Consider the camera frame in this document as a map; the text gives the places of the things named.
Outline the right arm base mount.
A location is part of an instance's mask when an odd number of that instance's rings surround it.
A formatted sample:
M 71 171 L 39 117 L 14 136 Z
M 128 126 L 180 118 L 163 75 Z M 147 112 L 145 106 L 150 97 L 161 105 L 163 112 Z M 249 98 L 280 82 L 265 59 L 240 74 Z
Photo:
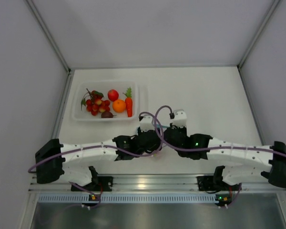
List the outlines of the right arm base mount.
M 213 176 L 198 176 L 197 184 L 199 191 L 212 192 L 216 191 Z

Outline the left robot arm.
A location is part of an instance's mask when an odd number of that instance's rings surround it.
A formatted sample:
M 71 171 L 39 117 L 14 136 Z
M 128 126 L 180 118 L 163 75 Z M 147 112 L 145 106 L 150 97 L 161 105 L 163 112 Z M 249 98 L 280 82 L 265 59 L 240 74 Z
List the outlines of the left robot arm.
M 33 170 L 38 184 L 59 179 L 94 190 L 98 185 L 96 164 L 101 161 L 132 160 L 149 156 L 161 149 L 161 140 L 154 130 L 137 135 L 119 135 L 101 143 L 69 145 L 51 139 L 35 154 Z

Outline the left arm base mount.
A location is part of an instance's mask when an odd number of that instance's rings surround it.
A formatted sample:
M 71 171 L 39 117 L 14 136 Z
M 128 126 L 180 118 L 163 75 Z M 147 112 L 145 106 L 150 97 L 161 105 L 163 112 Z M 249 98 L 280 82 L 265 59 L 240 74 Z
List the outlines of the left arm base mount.
M 78 188 L 74 185 L 71 186 L 71 191 L 74 192 L 79 192 L 83 191 L 83 189 L 90 191 L 90 192 L 111 192 L 112 191 L 112 186 L 113 186 L 113 177 L 112 176 L 103 176 L 103 177 L 97 177 L 93 178 L 92 182 L 85 185 L 81 186 L 81 188 Z

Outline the dark red fake plum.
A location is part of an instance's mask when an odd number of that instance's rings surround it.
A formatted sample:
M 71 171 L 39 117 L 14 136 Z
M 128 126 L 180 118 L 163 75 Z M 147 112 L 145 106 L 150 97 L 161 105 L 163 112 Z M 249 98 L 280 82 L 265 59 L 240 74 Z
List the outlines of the dark red fake plum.
M 114 118 L 116 117 L 116 115 L 113 115 L 111 112 L 109 111 L 105 111 L 101 114 L 101 118 L 105 119 L 105 118 Z

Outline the fake red cherry bunch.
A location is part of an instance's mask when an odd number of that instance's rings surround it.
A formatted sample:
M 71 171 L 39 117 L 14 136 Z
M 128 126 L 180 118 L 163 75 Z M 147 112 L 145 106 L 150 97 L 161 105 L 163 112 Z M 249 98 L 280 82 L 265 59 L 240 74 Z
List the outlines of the fake red cherry bunch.
M 81 110 L 84 109 L 92 116 L 100 115 L 105 111 L 111 111 L 111 101 L 104 98 L 103 93 L 96 90 L 89 90 L 86 88 L 86 92 L 81 99 Z

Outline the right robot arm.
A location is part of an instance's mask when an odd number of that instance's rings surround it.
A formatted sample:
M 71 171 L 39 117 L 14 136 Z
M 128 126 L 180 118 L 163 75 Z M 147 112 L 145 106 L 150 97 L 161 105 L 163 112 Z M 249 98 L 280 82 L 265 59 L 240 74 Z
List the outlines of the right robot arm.
M 180 157 L 217 163 L 213 184 L 225 189 L 243 182 L 264 181 L 286 189 L 286 144 L 245 146 L 204 134 L 188 136 L 186 128 L 170 127 L 164 140 Z

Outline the fake red apple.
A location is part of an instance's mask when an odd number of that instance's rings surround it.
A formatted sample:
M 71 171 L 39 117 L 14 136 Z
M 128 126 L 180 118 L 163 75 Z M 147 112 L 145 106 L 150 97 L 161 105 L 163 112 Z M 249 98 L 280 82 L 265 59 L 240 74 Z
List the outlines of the fake red apple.
M 112 102 L 116 101 L 117 99 L 119 99 L 119 93 L 114 90 L 114 89 L 111 89 L 108 91 L 107 93 L 107 96 L 108 96 L 108 99 Z

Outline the fake orange carrot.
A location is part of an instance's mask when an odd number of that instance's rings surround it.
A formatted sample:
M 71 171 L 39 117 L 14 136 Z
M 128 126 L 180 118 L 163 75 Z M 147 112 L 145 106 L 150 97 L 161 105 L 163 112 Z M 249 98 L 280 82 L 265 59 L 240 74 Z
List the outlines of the fake orange carrot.
M 125 98 L 125 104 L 126 104 L 126 112 L 128 117 L 133 116 L 133 99 L 132 99 L 132 89 L 129 87 L 126 92 L 124 93 L 126 96 Z

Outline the clear zip top bag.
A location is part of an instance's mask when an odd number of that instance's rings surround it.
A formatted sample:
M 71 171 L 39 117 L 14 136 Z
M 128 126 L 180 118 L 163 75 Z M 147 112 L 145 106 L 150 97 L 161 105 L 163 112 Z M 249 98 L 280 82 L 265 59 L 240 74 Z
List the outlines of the clear zip top bag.
M 160 140 L 156 129 L 159 134 L 161 133 L 161 128 L 167 129 L 167 126 L 154 125 L 153 120 L 150 123 L 140 122 L 140 126 L 137 128 L 137 136 L 133 139 L 134 144 L 138 147 L 137 152 L 140 154 L 147 154 L 153 160 L 159 160 L 161 154 L 159 153 L 162 149 L 162 141 Z

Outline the fake orange fruit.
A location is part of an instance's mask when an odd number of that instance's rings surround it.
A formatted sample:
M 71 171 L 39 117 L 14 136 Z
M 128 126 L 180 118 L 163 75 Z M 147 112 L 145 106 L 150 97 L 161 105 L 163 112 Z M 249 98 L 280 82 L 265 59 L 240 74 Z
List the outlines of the fake orange fruit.
M 112 103 L 112 108 L 116 113 L 122 113 L 126 109 L 126 103 L 124 100 L 117 99 Z

